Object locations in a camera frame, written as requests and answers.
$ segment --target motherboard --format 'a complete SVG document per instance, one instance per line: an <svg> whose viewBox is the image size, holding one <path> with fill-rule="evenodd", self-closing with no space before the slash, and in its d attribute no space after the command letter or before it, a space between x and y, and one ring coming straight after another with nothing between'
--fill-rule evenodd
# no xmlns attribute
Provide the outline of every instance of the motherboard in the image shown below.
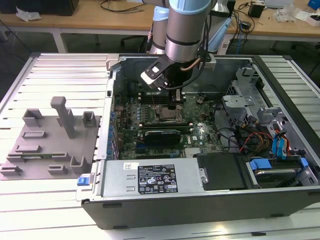
<svg viewBox="0 0 320 240"><path fill-rule="evenodd" d="M215 101L187 94L183 104L169 109L150 94L150 104L141 97L114 98L118 159L192 158L223 151L212 119Z"/></svg>

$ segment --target warning label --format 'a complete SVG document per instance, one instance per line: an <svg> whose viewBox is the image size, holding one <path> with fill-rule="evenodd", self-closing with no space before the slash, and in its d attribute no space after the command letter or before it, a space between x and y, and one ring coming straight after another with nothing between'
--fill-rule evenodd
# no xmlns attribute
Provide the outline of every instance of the warning label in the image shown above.
<svg viewBox="0 0 320 240"><path fill-rule="evenodd" d="M138 192L140 194L177 193L175 165L139 166Z"/></svg>

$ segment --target computer case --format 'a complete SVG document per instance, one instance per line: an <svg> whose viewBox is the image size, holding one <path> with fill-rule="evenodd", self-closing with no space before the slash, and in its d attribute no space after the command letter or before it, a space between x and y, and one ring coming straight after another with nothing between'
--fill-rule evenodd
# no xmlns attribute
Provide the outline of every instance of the computer case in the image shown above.
<svg viewBox="0 0 320 240"><path fill-rule="evenodd" d="M79 0L0 0L2 14L14 14L16 6L27 12L72 16Z"/></svg>

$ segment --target green circuit board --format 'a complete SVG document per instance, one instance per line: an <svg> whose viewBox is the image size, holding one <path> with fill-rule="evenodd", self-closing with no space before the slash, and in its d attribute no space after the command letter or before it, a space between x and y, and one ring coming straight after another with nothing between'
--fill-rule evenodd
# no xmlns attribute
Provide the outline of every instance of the green circuit board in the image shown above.
<svg viewBox="0 0 320 240"><path fill-rule="evenodd" d="M186 158L187 148L198 148L201 153L222 152L223 146L217 138L210 112L214 101L204 101L197 104L199 95L186 95L186 101L181 106L183 123L192 123L192 131L182 134L180 142L172 146L144 146L139 136L145 130L139 128L140 123L153 124L157 122L155 105L141 105L138 99L129 99L123 109L125 115L119 114L118 133L123 138L119 148L120 160L148 159L148 158ZM165 130L159 124L157 130Z"/></svg>

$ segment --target floor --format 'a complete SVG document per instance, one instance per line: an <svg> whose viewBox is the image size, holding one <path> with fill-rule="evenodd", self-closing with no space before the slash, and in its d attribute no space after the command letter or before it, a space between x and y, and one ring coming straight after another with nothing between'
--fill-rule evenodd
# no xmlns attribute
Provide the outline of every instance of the floor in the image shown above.
<svg viewBox="0 0 320 240"><path fill-rule="evenodd" d="M54 39L49 33L19 32L18 37L29 47L32 52L57 53ZM63 35L69 53L136 53L142 42L142 38L130 39L125 46L120 46L121 38L126 36L101 35L101 44L95 44L93 34L64 34ZM23 67L21 59L28 59L29 52L13 36L8 35L8 41L0 43L0 100L6 94ZM309 74L316 63L320 60L319 51L315 50L316 43L296 43L280 41L275 50L270 49L271 41L248 40L240 54L244 55L290 55L295 62ZM237 43L231 45L228 54L236 54ZM311 75L311 79L320 85L320 65Z"/></svg>

